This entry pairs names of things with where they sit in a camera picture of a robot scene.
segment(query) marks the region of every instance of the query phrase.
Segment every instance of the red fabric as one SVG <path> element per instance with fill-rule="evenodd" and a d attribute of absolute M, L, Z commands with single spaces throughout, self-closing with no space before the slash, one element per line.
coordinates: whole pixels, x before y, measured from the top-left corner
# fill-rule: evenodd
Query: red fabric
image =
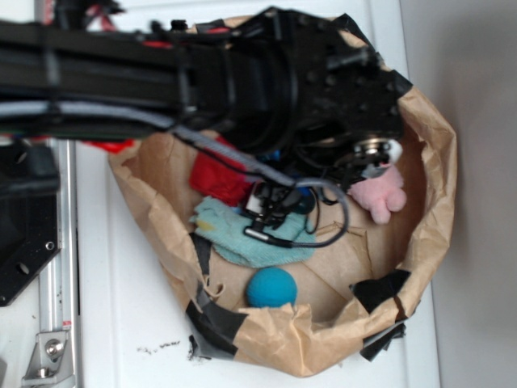
<path fill-rule="evenodd" d="M 223 137 L 216 139 L 218 142 L 234 148 Z M 246 168 L 231 159 L 220 156 L 229 165 L 245 170 Z M 189 179 L 191 187 L 205 196 L 212 196 L 228 206 L 237 206 L 241 200 L 246 197 L 251 183 L 245 181 L 245 176 L 210 158 L 201 152 L 192 168 L 191 178 Z"/>

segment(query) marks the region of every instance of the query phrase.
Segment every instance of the black metal plate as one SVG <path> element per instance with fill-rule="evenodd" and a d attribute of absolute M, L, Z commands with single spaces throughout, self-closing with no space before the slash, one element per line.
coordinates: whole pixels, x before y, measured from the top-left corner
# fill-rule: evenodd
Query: black metal plate
<path fill-rule="evenodd" d="M 0 307 L 10 305 L 59 251 L 57 197 L 0 200 Z"/>

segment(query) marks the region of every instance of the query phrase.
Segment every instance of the blue ball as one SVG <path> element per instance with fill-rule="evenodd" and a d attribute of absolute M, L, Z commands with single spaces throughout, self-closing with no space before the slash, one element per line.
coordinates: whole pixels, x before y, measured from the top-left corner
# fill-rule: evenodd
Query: blue ball
<path fill-rule="evenodd" d="M 294 305 L 298 289 L 292 276 L 280 268 L 264 268 L 254 274 L 246 289 L 251 307 Z"/>

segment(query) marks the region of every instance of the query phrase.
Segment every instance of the gray cable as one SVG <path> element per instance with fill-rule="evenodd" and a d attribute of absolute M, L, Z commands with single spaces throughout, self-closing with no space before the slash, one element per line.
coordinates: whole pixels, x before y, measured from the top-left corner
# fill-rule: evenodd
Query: gray cable
<path fill-rule="evenodd" d="M 56 102 L 63 116 L 100 116 L 120 120 L 134 120 L 151 124 L 160 129 L 169 129 L 174 119 L 154 112 L 146 112 L 136 108 L 119 107 L 103 103 L 86 101 Z M 0 120 L 20 116 L 42 116 L 48 112 L 47 101 L 19 101 L 0 103 Z"/>
<path fill-rule="evenodd" d="M 280 183 L 287 187 L 295 187 L 295 188 L 328 188 L 336 195 L 336 201 L 341 205 L 343 209 L 343 216 L 345 217 L 343 221 L 343 226 L 339 230 L 337 234 L 322 242 L 289 242 L 285 240 L 280 240 L 278 238 L 274 238 L 273 236 L 258 232 L 256 230 L 252 230 L 251 228 L 245 229 L 245 234 L 250 237 L 257 238 L 259 240 L 264 241 L 265 243 L 270 243 L 272 245 L 285 247 L 286 244 L 291 248 L 320 248 L 327 247 L 331 243 L 336 242 L 340 239 L 348 230 L 348 226 L 350 223 L 350 214 L 348 210 L 347 197 L 341 188 L 339 188 L 334 183 L 330 182 L 326 179 L 320 178 L 299 178 L 294 179 L 290 176 L 287 176 L 273 168 L 262 164 L 261 162 L 247 158 L 245 155 L 240 152 L 229 148 L 226 145 L 223 145 L 209 137 L 203 136 L 201 133 L 194 132 L 190 129 L 187 129 L 183 126 L 178 126 L 172 130 L 172 133 L 179 137 L 182 140 L 190 141 L 195 143 L 196 146 L 200 148 L 205 148 L 213 151 L 221 156 L 225 156 L 226 158 L 230 158 L 235 162 L 241 163 L 243 166 L 250 169 L 250 171 L 260 172 L 262 175 L 266 176 L 269 179 L 274 180 L 277 183 Z"/>
<path fill-rule="evenodd" d="M 221 156 L 225 156 L 226 158 L 232 159 L 235 162 L 241 163 L 242 165 L 248 167 L 251 171 L 259 172 L 260 174 L 265 175 L 267 178 L 272 179 L 284 186 L 292 187 L 296 184 L 296 180 L 294 178 L 282 174 L 272 167 L 262 164 L 255 159 L 249 158 L 239 151 L 233 150 L 224 144 L 206 137 L 201 133 L 194 132 L 182 125 L 174 128 L 171 132 L 181 139 L 194 142 L 201 148 L 211 150 Z"/>

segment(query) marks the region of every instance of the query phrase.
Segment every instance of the metal bracket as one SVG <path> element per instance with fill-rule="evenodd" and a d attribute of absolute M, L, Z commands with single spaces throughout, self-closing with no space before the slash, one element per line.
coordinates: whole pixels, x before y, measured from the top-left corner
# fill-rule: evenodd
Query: metal bracket
<path fill-rule="evenodd" d="M 72 388 L 75 386 L 74 360 L 68 331 L 50 331 L 36 336 L 22 386 Z"/>

